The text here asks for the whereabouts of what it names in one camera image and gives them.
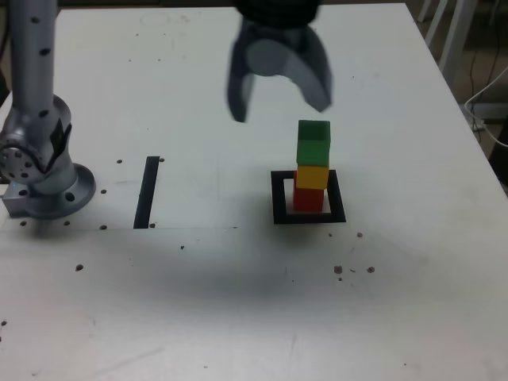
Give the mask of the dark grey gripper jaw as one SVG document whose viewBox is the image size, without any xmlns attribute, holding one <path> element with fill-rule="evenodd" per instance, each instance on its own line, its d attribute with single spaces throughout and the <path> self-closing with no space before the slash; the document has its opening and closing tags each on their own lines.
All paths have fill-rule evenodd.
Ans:
<svg viewBox="0 0 508 381">
<path fill-rule="evenodd" d="M 255 40 L 253 26 L 253 22 L 242 22 L 231 48 L 227 101 L 233 119 L 241 123 L 247 119 L 254 80 L 254 71 L 249 63 L 248 54 Z"/>
</svg>

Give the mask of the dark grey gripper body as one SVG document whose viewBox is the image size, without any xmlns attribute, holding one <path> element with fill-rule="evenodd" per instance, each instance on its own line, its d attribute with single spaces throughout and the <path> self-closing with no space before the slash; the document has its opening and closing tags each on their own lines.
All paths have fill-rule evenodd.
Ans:
<svg viewBox="0 0 508 381">
<path fill-rule="evenodd" d="M 249 30 L 254 40 L 274 40 L 281 44 L 309 44 L 314 38 L 314 31 L 307 25 L 304 28 L 281 29 L 250 23 Z"/>
</svg>

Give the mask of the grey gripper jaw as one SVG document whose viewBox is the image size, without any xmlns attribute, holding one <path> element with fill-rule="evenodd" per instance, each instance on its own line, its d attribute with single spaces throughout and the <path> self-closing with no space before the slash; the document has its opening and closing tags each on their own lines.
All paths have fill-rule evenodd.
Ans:
<svg viewBox="0 0 508 381">
<path fill-rule="evenodd" d="M 248 54 L 254 75 L 289 79 L 298 87 L 306 103 L 320 113 L 331 106 L 332 73 L 316 33 L 309 44 L 254 40 Z"/>
</svg>

